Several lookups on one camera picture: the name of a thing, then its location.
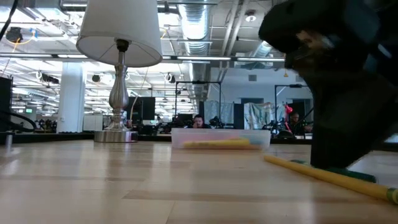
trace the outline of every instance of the yellow stick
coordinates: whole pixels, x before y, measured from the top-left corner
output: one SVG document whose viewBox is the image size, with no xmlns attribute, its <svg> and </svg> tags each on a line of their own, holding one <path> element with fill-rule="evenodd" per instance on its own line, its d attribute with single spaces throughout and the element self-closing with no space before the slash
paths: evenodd
<svg viewBox="0 0 398 224">
<path fill-rule="evenodd" d="M 333 172 L 328 172 L 321 169 L 312 168 L 310 166 L 301 165 L 295 162 L 286 161 L 284 159 L 274 156 L 264 156 L 264 160 L 301 174 L 309 175 L 311 177 L 329 182 L 331 184 L 339 185 L 356 192 L 387 200 L 398 205 L 398 189 L 389 188 L 379 184 L 369 183 L 363 180 L 358 180 L 352 177 L 347 177 Z"/>
</svg>

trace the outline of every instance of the clear plastic box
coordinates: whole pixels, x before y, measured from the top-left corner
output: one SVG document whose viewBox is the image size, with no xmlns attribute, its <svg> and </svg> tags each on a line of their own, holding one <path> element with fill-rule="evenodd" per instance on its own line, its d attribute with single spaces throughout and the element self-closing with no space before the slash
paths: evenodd
<svg viewBox="0 0 398 224">
<path fill-rule="evenodd" d="M 187 141 L 212 141 L 244 138 L 250 140 L 252 146 L 267 149 L 271 140 L 271 132 L 268 130 L 238 130 L 238 129 L 195 129 L 173 128 L 173 148 L 183 148 Z"/>
</svg>

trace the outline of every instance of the ceiling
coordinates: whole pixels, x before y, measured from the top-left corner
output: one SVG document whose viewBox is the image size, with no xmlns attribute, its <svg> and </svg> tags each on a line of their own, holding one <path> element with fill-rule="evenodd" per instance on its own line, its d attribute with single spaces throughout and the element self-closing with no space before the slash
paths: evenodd
<svg viewBox="0 0 398 224">
<path fill-rule="evenodd" d="M 59 0 L 46 0 L 44 2 L 58 2 Z M 242 11 L 244 2 L 247 0 L 176 0 L 169 1 L 170 7 L 176 6 L 176 2 L 190 1 L 191 3 L 203 4 L 207 2 L 210 8 L 210 36 L 207 42 L 210 44 L 210 51 L 206 56 L 220 56 L 222 53 L 223 42 L 231 44 L 232 33 L 238 30 L 237 37 L 234 39 L 231 55 L 251 55 L 262 43 L 258 38 L 258 30 L 261 25 L 262 18 L 265 13 L 271 8 L 272 3 L 278 1 L 271 0 L 252 0 L 248 1 L 245 11 Z M 73 0 L 61 1 L 61 4 L 66 4 L 68 7 L 60 7 L 54 4 L 46 5 L 45 7 L 18 7 L 17 12 L 12 18 L 10 27 L 21 27 L 21 34 L 23 40 L 21 44 L 15 45 L 6 38 L 0 43 L 0 52 L 14 52 L 24 54 L 80 54 L 76 47 L 76 39 L 80 31 L 80 26 L 83 20 L 84 12 L 82 7 L 86 1 Z M 231 15 L 231 8 L 233 4 L 239 3 L 238 10 L 235 16 Z M 164 1 L 158 1 L 159 4 L 164 4 Z M 0 27 L 4 25 L 4 21 L 8 17 L 9 7 L 11 2 L 5 4 L 0 3 Z M 252 11 L 252 15 L 256 17 L 255 21 L 248 22 L 245 20 L 247 16 L 242 16 L 242 23 L 237 28 L 240 15 L 247 11 Z M 159 38 L 162 43 L 162 53 L 164 55 L 186 55 L 187 51 L 184 44 L 184 36 L 182 33 L 181 18 L 178 14 L 159 13 Z M 232 21 L 232 30 L 229 38 L 225 39 L 227 26 L 229 21 Z M 267 57 L 281 57 L 279 52 L 271 50 Z M 46 83 L 39 78 L 40 74 L 50 75 L 62 81 L 62 63 L 60 59 L 54 60 L 52 58 L 40 60 L 23 60 L 20 58 L 0 57 L 0 75 L 12 77 L 14 79 L 14 100 L 13 105 L 18 107 L 24 105 L 37 105 L 31 102 L 45 102 L 45 100 L 52 100 L 52 105 L 48 108 L 39 110 L 39 113 L 52 114 L 57 113 L 58 97 L 60 92 L 60 85 Z M 101 111 L 103 113 L 110 113 L 107 100 L 110 89 L 113 85 L 114 68 L 111 65 L 84 61 L 84 68 L 87 72 L 86 84 L 86 113 L 93 111 Z M 211 63 L 210 78 L 207 81 L 217 81 L 223 79 L 223 85 L 260 85 L 266 83 L 280 83 L 293 84 L 296 83 L 296 75 L 289 73 L 289 77 L 284 77 L 285 70 L 275 71 L 275 68 L 280 68 L 280 64 L 267 64 L 263 66 L 265 69 L 248 70 L 241 68 L 240 64 L 220 64 Z M 223 69 L 224 75 L 220 76 L 220 67 Z M 129 68 L 126 79 L 129 94 L 131 96 L 156 96 L 159 97 L 157 104 L 157 112 L 168 115 L 174 112 L 173 103 L 169 105 L 164 102 L 164 98 L 174 100 L 175 84 L 165 81 L 165 75 L 171 74 L 177 80 L 191 81 L 190 64 L 184 63 L 160 63 L 149 68 Z M 248 75 L 257 75 L 257 82 L 248 81 Z M 92 76 L 99 75 L 100 82 L 93 82 Z M 178 96 L 179 101 L 194 101 L 190 86 L 185 86 L 181 94 Z M 100 102 L 93 106 L 91 101 Z M 184 107 L 184 112 L 195 113 L 197 108 L 192 102 L 187 106 L 184 102 L 179 103 Z"/>
</svg>

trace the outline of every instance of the wall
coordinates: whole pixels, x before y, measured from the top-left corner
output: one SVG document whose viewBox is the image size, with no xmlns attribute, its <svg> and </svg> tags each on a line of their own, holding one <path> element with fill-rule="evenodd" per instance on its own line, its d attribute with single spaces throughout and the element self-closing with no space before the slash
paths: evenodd
<svg viewBox="0 0 398 224">
<path fill-rule="evenodd" d="M 232 86 L 222 85 L 221 101 L 227 103 L 241 103 L 241 98 L 263 98 L 264 102 L 275 102 L 274 85 L 248 85 Z M 208 100 L 218 101 L 218 90 L 211 88 Z M 312 99 L 312 94 L 308 88 L 285 88 L 277 97 L 278 103 L 291 103 L 291 99 Z"/>
</svg>

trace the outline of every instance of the yellow object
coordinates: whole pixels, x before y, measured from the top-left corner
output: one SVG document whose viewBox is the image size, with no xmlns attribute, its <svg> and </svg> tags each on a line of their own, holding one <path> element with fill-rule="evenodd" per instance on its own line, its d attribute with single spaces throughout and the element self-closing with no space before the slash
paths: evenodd
<svg viewBox="0 0 398 224">
<path fill-rule="evenodd" d="M 184 148 L 198 148 L 198 147 L 239 147 L 249 146 L 248 139 L 228 139 L 228 140 L 213 140 L 213 141 L 187 141 L 184 142 Z"/>
<path fill-rule="evenodd" d="M 333 172 L 312 168 L 295 162 L 286 161 L 284 159 L 274 156 L 264 156 L 264 160 L 294 170 L 301 174 L 309 175 L 311 177 L 329 182 L 331 184 L 339 185 L 340 187 L 354 190 L 368 196 L 387 200 L 391 203 L 398 205 L 398 189 L 389 188 L 383 185 L 373 184 L 352 177 L 335 174 Z"/>
</svg>

